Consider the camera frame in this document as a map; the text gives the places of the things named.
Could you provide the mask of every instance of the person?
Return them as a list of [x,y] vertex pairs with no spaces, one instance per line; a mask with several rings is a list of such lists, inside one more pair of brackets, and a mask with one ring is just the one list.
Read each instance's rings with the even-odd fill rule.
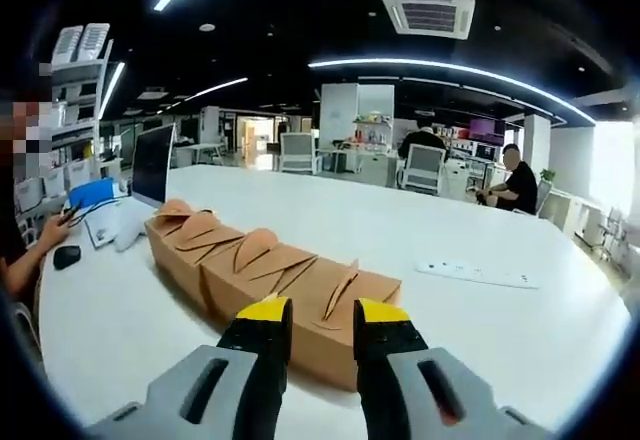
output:
[[60,216],[52,215],[37,243],[29,249],[25,247],[15,218],[13,180],[14,156],[25,153],[15,152],[14,145],[26,141],[27,123],[38,115],[38,103],[15,102],[9,106],[10,113],[3,112],[3,120],[9,121],[0,124],[0,278],[13,300],[33,312],[40,262],[67,237],[69,227],[58,225]]
[[[411,145],[414,143],[416,145],[424,145],[425,147],[440,148],[447,152],[447,147],[444,144],[444,141],[433,133],[433,129],[429,126],[429,121],[427,119],[421,118],[417,123],[420,130],[412,132],[405,137],[402,145],[398,149],[398,157],[402,159],[408,158],[409,150],[411,149]],[[445,153],[445,161],[448,156],[449,152]]]
[[536,214],[538,200],[538,184],[536,176],[520,158],[520,149],[514,143],[504,147],[504,166],[513,172],[505,183],[495,185],[476,194],[478,201],[487,206],[501,210],[522,210]]

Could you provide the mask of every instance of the potted plant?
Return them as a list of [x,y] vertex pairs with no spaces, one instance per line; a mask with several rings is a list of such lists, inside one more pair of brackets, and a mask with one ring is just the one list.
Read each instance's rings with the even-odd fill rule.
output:
[[551,183],[551,182],[553,182],[553,179],[556,178],[556,172],[554,170],[549,170],[549,169],[545,168],[540,173],[540,176],[542,177],[543,180]]

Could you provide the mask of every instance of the office floor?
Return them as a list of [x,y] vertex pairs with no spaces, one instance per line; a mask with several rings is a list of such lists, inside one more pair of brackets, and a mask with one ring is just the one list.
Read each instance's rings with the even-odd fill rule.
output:
[[[253,158],[242,158],[240,154],[235,154],[233,157],[227,156],[225,158],[225,165],[229,167],[241,167],[255,170],[275,170],[276,162],[275,158],[271,154],[258,154]],[[122,172],[124,178],[130,178],[131,170],[124,170]],[[319,177],[335,178],[338,180],[346,180],[349,182],[365,183],[368,185],[384,186],[386,178],[383,178],[379,172],[367,172],[363,170],[361,173],[334,173],[334,172],[320,172]],[[467,202],[475,203],[475,197],[473,193],[467,195]],[[593,252],[582,242],[578,237],[574,237],[574,243],[602,270],[611,285],[618,291],[622,289],[627,281],[625,275],[616,269],[608,261],[601,259],[599,252]]]

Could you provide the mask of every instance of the man sitting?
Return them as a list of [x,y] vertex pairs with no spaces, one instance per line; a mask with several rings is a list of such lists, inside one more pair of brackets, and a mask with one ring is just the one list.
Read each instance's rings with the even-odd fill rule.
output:
[[407,135],[402,142],[402,145],[398,149],[398,157],[402,159],[406,159],[409,156],[409,150],[411,149],[412,144],[423,145],[425,147],[433,147],[439,148],[441,150],[447,150],[447,147],[444,144],[444,141],[433,133],[433,129],[429,126],[429,121],[421,118],[417,121],[418,130],[417,132],[412,132]]
[[522,210],[536,214],[538,200],[538,184],[533,171],[520,158],[520,149],[516,144],[509,144],[502,151],[504,166],[513,172],[506,183],[501,183],[476,194],[483,205],[501,210]]

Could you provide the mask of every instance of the black ceiling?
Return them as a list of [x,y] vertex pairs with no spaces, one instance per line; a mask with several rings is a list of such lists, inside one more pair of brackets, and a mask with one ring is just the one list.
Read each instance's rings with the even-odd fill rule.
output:
[[[322,83],[384,75],[497,92],[575,125],[584,124],[584,119],[561,105],[487,77],[406,65],[311,70],[308,64],[365,57],[435,60],[499,73],[570,100],[623,87],[640,58],[640,33],[625,27],[635,15],[636,0],[476,0],[466,41],[398,35],[381,0],[173,0],[164,11],[155,12],[157,1],[30,0],[40,15],[33,18],[42,19],[43,12],[51,13],[48,18],[55,16],[39,39],[39,57],[50,56],[63,26],[110,23],[115,40],[112,60],[127,66],[107,120],[122,118],[127,108],[154,114],[163,109],[161,104],[177,101],[176,95],[193,95],[241,77],[249,81],[170,111],[194,113],[211,104],[275,112],[283,111],[283,105],[298,105],[299,110],[287,111],[307,114]],[[49,10],[43,10],[47,4]],[[203,23],[216,29],[202,33],[198,27]],[[397,83],[398,116],[435,108],[504,118],[529,110],[505,98],[460,88]],[[164,87],[169,95],[159,101],[136,100],[146,87]],[[583,111],[598,120],[629,118],[630,109],[624,108]]]

